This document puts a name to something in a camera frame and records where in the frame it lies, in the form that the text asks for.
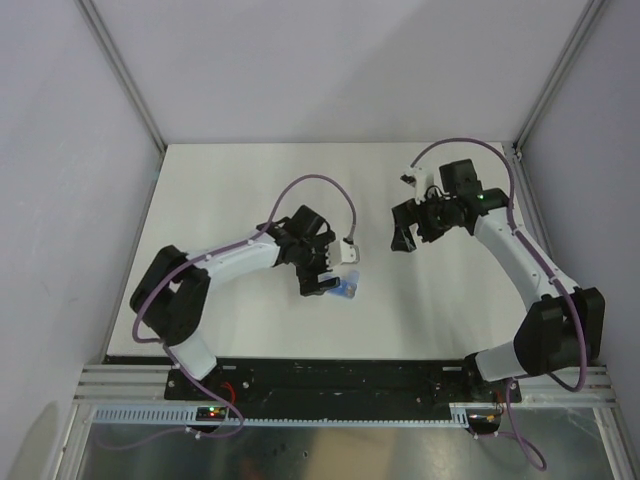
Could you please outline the blue pill organizer box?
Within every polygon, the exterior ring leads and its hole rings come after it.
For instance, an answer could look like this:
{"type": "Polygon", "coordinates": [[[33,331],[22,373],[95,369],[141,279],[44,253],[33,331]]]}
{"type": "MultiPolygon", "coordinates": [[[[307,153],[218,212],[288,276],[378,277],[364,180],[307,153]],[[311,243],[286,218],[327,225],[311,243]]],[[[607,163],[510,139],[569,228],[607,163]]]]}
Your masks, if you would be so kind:
{"type": "Polygon", "coordinates": [[[350,270],[340,276],[340,283],[337,287],[333,287],[327,291],[328,294],[346,299],[354,299],[357,293],[360,272],[350,270]]]}

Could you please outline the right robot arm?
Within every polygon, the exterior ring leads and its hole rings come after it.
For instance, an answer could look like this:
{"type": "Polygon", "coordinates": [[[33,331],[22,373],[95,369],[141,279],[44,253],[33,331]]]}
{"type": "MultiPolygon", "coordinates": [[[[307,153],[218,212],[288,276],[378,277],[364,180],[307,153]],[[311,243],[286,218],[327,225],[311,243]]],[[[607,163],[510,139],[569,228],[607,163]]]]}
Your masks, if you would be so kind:
{"type": "Polygon", "coordinates": [[[432,243],[454,227],[464,228],[494,256],[527,310],[511,341],[468,356],[464,393],[483,401],[498,381],[551,375],[596,360],[605,313],[600,291],[580,287],[551,261],[516,224],[507,194],[482,186],[471,160],[446,164],[439,172],[439,185],[420,167],[402,175],[414,196],[392,209],[392,250],[412,252],[418,241],[432,243]]]}

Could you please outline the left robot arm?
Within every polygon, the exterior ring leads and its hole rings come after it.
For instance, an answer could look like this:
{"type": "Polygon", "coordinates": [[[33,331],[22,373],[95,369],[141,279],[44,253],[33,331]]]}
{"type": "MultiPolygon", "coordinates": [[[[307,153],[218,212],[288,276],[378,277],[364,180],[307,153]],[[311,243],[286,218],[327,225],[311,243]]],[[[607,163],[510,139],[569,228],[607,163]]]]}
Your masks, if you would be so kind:
{"type": "Polygon", "coordinates": [[[322,295],[340,284],[337,277],[320,278],[331,271],[329,250],[335,241],[327,220],[302,205],[293,216],[259,224],[248,238],[206,253],[189,254],[168,245],[154,257],[129,306],[186,370],[189,390],[209,399],[222,385],[202,327],[209,294],[241,276],[292,265],[300,295],[322,295]]]}

